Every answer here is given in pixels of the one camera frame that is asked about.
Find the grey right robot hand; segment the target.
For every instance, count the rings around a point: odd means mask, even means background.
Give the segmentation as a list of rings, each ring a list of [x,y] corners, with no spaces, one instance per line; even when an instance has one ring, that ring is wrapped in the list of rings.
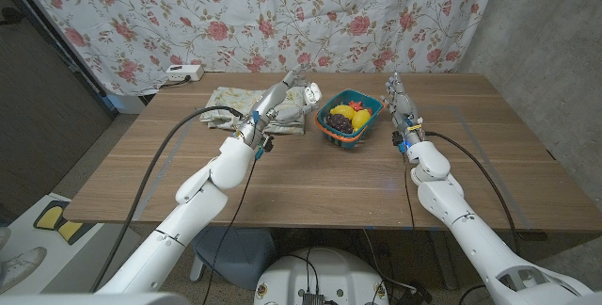
[[[395,72],[389,77],[385,87],[387,95],[381,96],[380,100],[390,113],[396,131],[409,147],[421,142],[422,118],[404,88],[401,75]]]

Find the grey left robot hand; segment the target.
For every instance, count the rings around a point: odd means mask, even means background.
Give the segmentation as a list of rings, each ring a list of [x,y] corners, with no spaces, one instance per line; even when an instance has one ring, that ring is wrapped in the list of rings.
[[[308,62],[296,65],[286,73],[281,81],[266,90],[260,99],[251,106],[249,114],[241,120],[241,124],[234,132],[234,137],[248,147],[255,148],[260,144],[262,131],[270,121],[290,122],[304,117],[311,111],[318,110],[318,102],[323,95],[315,82],[306,80],[305,71],[308,68]],[[277,106],[286,99],[287,91],[294,87],[303,88],[305,103],[301,106],[277,111]]]

